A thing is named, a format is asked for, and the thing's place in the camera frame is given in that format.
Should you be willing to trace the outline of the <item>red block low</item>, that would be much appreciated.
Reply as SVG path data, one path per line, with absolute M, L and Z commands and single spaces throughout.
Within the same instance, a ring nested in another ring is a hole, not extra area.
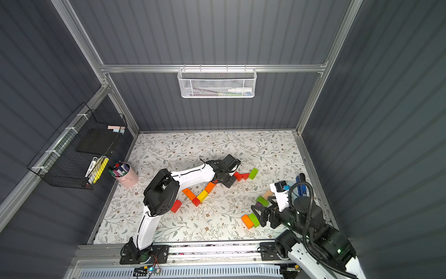
M 241 181 L 243 179 L 243 176 L 238 172 L 235 172 L 233 176 L 236 178 L 237 181 Z

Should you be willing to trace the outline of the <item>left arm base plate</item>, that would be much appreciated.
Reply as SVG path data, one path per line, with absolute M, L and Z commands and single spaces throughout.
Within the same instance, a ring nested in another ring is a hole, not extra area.
M 121 265 L 154 265 L 167 262 L 169 245 L 152 245 L 142 251 L 137 251 L 130 244 L 125 244 L 120 251 Z

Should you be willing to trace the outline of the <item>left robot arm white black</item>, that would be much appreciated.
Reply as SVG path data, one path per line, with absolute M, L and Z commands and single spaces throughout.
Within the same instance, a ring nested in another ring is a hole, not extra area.
M 221 183 L 230 188 L 236 180 L 234 174 L 239 166 L 239 159 L 227 155 L 224 159 L 208 160 L 179 172 L 161 169 L 144 190 L 141 221 L 128 242 L 132 252 L 139 253 L 152 246 L 161 217 L 174 206 L 181 191 L 209 182 Z

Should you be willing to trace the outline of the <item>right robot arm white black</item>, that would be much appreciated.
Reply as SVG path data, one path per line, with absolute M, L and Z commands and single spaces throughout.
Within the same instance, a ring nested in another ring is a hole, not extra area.
M 275 241 L 260 243 L 257 250 L 263 261 L 290 260 L 295 273 L 304 271 L 312 279 L 365 278 L 348 238 L 327 224 L 311 198 L 298 196 L 283 211 L 275 202 L 269 207 L 258 202 L 251 208 L 255 225 L 286 227 Z

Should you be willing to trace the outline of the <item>beige block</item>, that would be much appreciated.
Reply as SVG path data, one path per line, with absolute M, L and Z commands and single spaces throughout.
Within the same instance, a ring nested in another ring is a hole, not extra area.
M 270 196 L 273 196 L 274 193 L 271 190 L 268 190 L 262 197 L 267 200 Z

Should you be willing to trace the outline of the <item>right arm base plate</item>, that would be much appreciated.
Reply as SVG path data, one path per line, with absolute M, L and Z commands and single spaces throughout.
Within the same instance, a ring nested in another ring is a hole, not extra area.
M 261 242 L 259 244 L 257 252 L 260 253 L 262 261 L 289 260 L 289 258 L 284 258 L 278 254 L 274 242 Z

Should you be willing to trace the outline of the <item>green block bottom pair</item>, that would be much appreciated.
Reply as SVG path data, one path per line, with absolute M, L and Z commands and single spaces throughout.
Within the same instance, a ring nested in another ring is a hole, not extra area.
M 254 213 L 251 213 L 250 215 L 248 215 L 250 221 L 253 223 L 253 226 L 255 228 L 257 228 L 260 225 L 259 219 L 257 218 L 257 216 Z

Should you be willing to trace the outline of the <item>orange block bottom pair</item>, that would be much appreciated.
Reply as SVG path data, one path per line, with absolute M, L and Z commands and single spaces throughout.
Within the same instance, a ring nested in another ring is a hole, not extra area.
M 248 215 L 243 215 L 241 220 L 247 229 L 251 229 L 254 226 L 254 223 L 251 221 Z

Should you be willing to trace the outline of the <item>yellow block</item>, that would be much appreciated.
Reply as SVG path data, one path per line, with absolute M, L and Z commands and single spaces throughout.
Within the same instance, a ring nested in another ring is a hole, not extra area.
M 203 190 L 198 196 L 198 200 L 202 203 L 207 197 L 209 193 L 206 190 Z

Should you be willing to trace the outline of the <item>red small block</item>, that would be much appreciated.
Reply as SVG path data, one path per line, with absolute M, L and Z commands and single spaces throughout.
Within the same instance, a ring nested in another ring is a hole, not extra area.
M 199 205 L 201 204 L 201 201 L 200 201 L 197 197 L 195 197 L 195 198 L 192 200 L 192 203 L 193 203 L 195 206 L 199 206 Z

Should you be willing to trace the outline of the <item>red long block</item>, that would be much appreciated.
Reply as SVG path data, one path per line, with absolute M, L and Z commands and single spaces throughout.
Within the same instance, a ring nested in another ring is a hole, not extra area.
M 181 208 L 181 206 L 182 206 L 182 202 L 181 202 L 180 200 L 177 199 L 177 200 L 173 203 L 173 206 L 172 206 L 172 208 L 170 209 L 170 211 L 173 212 L 173 213 L 177 213 L 178 210 Z

